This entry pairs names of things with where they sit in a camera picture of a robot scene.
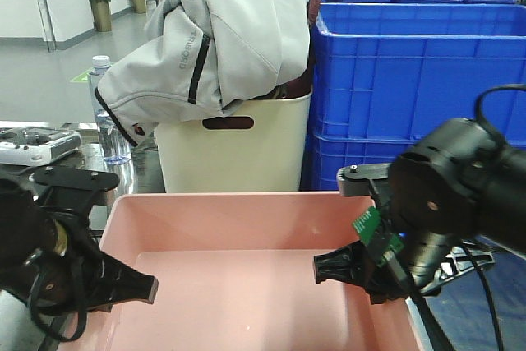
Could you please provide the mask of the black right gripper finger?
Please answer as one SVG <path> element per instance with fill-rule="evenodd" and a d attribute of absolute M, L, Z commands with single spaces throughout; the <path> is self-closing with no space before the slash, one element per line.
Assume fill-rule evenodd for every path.
<path fill-rule="evenodd" d="M 334 280 L 345 284 L 363 287 L 363 255 L 365 247 L 361 242 L 353 242 L 332 252 L 313 257 L 314 279 L 317 284 Z"/>
<path fill-rule="evenodd" d="M 353 164 L 338 170 L 336 181 L 342 196 L 370 196 L 376 207 L 390 203 L 392 191 L 388 183 L 388 163 Z"/>

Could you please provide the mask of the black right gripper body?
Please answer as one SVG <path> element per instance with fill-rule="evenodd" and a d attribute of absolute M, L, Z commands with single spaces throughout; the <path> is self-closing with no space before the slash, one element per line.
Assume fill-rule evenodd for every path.
<path fill-rule="evenodd" d="M 498 145 L 477 122 L 453 118 L 400 154 L 387 169 L 380 194 L 381 213 L 394 233 L 403 235 L 399 259 L 408 269 L 405 285 L 386 268 L 369 274 L 374 304 L 405 298 L 408 288 L 426 288 L 456 242 L 491 236 L 483 211 L 482 185 Z"/>

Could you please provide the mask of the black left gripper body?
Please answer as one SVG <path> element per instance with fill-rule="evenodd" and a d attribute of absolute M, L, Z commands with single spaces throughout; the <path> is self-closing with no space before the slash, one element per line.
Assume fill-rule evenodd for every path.
<path fill-rule="evenodd" d="M 1 288 L 31 316 L 98 310 L 102 253 L 88 219 L 37 205 L 33 193 L 1 181 Z"/>

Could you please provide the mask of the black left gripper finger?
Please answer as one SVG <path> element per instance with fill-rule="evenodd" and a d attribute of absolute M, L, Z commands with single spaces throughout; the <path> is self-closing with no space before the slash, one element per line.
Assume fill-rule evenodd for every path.
<path fill-rule="evenodd" d="M 98 277 L 98 310 L 110 312 L 114 305 L 132 301 L 153 304 L 159 281 L 143 274 L 116 258 L 102 253 Z"/>
<path fill-rule="evenodd" d="M 33 173 L 36 184 L 43 186 L 37 205 L 49 210 L 72 211 L 87 218 L 93 206 L 106 205 L 106 193 L 115 189 L 119 177 L 99 170 L 47 166 Z"/>

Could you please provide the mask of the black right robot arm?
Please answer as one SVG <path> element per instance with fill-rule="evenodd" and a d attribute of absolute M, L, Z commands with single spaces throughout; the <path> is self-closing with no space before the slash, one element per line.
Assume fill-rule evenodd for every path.
<path fill-rule="evenodd" d="M 480 235 L 525 253 L 525 153 L 485 123 L 453 118 L 391 163 L 341 168 L 337 182 L 341 195 L 374 205 L 354 222 L 356 242 L 314 257 L 317 283 L 361 287 L 378 304 L 408 296 L 386 252 L 425 296 L 450 282 L 442 265 L 463 239 Z"/>

